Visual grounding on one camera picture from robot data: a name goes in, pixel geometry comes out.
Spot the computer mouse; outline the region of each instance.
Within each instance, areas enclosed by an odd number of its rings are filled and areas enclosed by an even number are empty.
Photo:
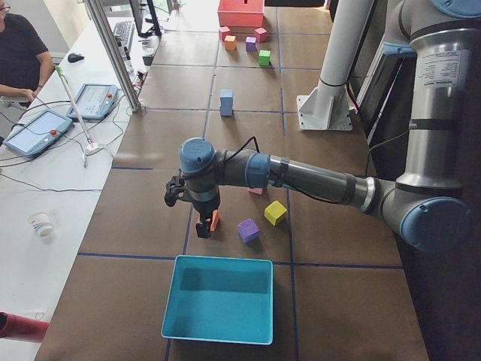
[[[78,62],[79,60],[85,59],[85,56],[82,56],[80,54],[72,53],[68,54],[68,62]]]

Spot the aluminum frame post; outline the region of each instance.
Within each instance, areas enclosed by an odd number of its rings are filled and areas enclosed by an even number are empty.
[[[120,82],[123,93],[129,101],[130,108],[133,113],[138,112],[141,109],[141,103],[138,100],[135,88],[130,81],[129,73],[124,65],[122,56],[120,55],[119,48],[113,36],[110,24],[100,0],[85,0],[85,4],[89,9],[92,21],[97,28],[98,35],[104,44],[107,55],[112,63],[113,69]]]

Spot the paper cup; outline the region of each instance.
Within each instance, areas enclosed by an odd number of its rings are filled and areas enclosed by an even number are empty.
[[[45,237],[53,231],[53,226],[50,222],[50,218],[48,217],[48,214],[44,212],[38,212],[31,215],[29,217],[29,223],[37,232],[37,234],[41,237]]]

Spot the man's arm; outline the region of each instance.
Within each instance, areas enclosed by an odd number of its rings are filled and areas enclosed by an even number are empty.
[[[39,87],[34,91],[35,96],[39,94],[42,87],[45,85],[48,78],[53,73],[53,60],[52,56],[50,56],[50,53],[48,51],[40,53],[36,57],[38,62],[40,63],[40,74],[38,79]]]
[[[36,94],[30,89],[12,88],[11,86],[0,84],[0,96],[11,96],[13,98],[23,97],[27,98],[29,102],[32,102],[33,99],[35,99]]]

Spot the pink box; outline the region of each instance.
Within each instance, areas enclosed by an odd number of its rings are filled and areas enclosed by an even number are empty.
[[[219,24],[221,26],[262,26],[264,0],[220,0]]]

